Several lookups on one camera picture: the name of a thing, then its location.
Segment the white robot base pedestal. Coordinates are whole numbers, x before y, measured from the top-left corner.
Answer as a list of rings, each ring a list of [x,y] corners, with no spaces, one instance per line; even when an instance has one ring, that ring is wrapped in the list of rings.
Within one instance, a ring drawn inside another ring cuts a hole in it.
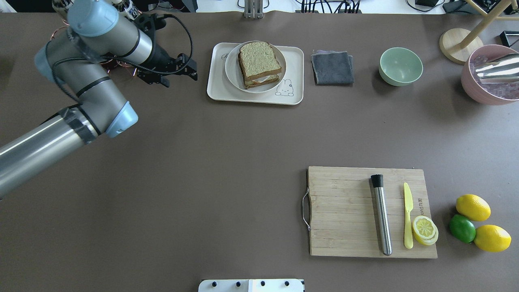
[[[199,292],[304,292],[303,279],[206,279]]]

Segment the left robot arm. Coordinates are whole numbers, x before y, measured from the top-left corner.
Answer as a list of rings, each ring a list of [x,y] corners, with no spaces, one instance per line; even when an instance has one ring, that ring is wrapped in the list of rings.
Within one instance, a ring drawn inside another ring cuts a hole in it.
[[[142,14],[129,20],[105,0],[76,0],[67,13],[67,30],[36,54],[39,72],[67,95],[64,107],[37,128],[1,148],[1,197],[102,134],[114,138],[138,121],[130,102],[102,67],[106,59],[137,69],[147,84],[169,87],[168,75],[197,80],[192,54],[170,57],[155,33],[174,15]]]

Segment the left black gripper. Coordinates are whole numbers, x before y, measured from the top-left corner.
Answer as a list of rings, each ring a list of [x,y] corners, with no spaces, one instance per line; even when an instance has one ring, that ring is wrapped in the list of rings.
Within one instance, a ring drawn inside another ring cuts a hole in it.
[[[148,85],[160,84],[169,88],[170,81],[165,76],[171,72],[188,76],[194,81],[198,80],[196,61],[189,59],[184,53],[173,58],[159,45],[156,45],[150,57],[141,66],[145,69],[138,68],[137,77]]]

